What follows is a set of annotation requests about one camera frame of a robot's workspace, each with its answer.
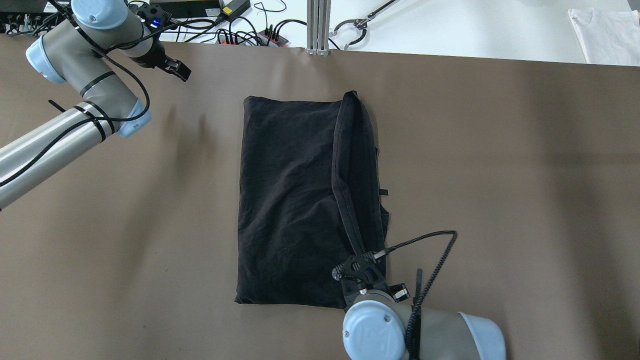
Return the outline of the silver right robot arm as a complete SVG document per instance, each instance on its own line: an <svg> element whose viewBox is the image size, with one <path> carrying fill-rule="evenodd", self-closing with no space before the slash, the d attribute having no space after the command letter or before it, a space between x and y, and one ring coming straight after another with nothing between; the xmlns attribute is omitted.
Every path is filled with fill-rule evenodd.
<svg viewBox="0 0 640 360"><path fill-rule="evenodd" d="M409 302L405 284L388 285L378 255L350 256L333 268L346 303L343 347L352 360L505 360L505 337L485 317Z"/></svg>

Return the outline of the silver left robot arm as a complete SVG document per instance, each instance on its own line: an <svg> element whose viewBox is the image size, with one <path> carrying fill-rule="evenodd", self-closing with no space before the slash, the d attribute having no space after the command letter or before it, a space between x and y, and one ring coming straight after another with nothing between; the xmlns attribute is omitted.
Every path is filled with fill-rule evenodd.
<svg viewBox="0 0 640 360"><path fill-rule="evenodd" d="M55 7L64 21L39 37L25 55L54 84L67 84L80 103L1 148L2 208L32 191L112 135L130 137L151 120L150 96L137 96L115 73L131 71L112 59L121 51L142 68L187 81L192 71L167 55L159 36L162 13L138 11L125 0L72 0Z"/></svg>

